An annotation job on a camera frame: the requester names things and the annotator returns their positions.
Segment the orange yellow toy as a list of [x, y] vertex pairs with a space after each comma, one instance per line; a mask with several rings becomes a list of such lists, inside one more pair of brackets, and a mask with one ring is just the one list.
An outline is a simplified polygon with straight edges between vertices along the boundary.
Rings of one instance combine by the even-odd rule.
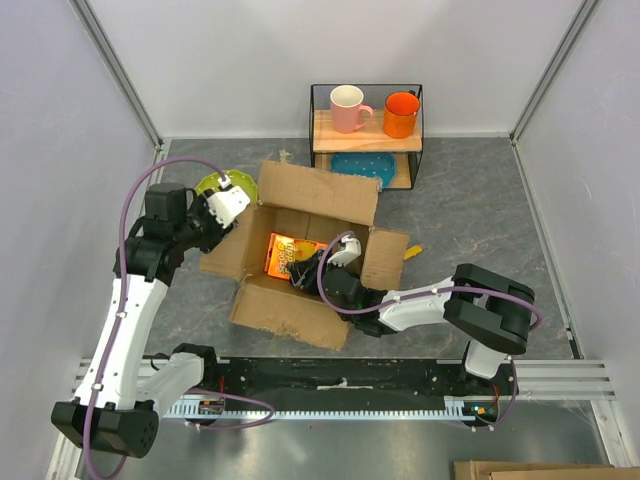
[[272, 232], [264, 272], [272, 278], [289, 280], [289, 263], [308, 260], [316, 251], [326, 247], [326, 243]]

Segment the brown cardboard express box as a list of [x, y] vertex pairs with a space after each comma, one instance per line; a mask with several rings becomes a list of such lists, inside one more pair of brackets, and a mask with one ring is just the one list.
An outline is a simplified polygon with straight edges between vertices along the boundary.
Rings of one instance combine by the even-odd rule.
[[349, 326], [315, 296], [302, 293], [264, 270], [270, 237], [328, 243], [351, 231], [362, 245], [349, 268], [364, 286], [396, 290], [409, 237], [375, 226], [379, 183], [373, 178], [266, 160], [258, 179], [260, 202], [200, 261], [202, 271], [239, 281], [229, 316], [232, 323], [340, 350]]

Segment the yellow utility knife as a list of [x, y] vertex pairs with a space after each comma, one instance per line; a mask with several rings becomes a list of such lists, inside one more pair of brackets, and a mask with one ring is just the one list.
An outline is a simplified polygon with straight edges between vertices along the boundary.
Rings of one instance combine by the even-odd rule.
[[409, 247], [404, 254], [404, 260], [407, 261], [415, 256], [419, 255], [423, 251], [423, 248], [419, 245]]

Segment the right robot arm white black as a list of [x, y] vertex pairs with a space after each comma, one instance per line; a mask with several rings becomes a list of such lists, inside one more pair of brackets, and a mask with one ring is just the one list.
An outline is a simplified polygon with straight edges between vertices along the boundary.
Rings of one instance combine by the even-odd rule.
[[532, 289], [474, 264], [460, 264], [452, 277], [427, 287], [378, 290], [344, 266], [324, 264], [323, 255], [288, 263], [290, 283], [376, 338], [440, 323], [456, 327], [470, 337], [457, 371], [469, 393], [483, 392], [506, 359], [524, 354], [530, 331], [544, 320]]

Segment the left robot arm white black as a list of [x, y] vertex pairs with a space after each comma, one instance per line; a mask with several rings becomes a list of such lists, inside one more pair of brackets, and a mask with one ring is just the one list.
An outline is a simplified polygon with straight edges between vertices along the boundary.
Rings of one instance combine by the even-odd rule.
[[167, 364], [139, 381], [156, 313], [186, 251], [211, 252], [250, 203], [238, 186], [196, 193], [160, 183], [145, 193], [145, 214], [116, 252], [110, 310], [93, 359], [72, 399], [54, 404], [52, 424], [75, 446], [142, 458], [161, 417], [188, 390], [208, 393], [220, 370], [210, 346], [183, 343]]

